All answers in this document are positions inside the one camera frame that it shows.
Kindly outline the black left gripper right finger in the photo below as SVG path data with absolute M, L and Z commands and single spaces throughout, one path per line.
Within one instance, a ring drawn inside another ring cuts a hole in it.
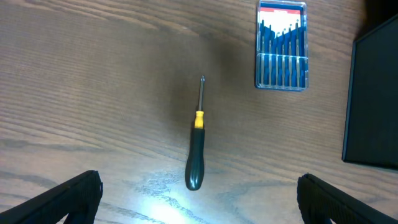
M 397 220 L 362 203 L 312 174 L 298 178 L 297 202 L 305 223 L 389 223 Z

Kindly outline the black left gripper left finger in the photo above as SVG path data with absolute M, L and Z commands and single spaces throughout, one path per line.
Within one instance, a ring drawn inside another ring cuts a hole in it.
M 103 183 L 88 170 L 16 207 L 1 213 L 2 224 L 93 224 L 103 195 Z

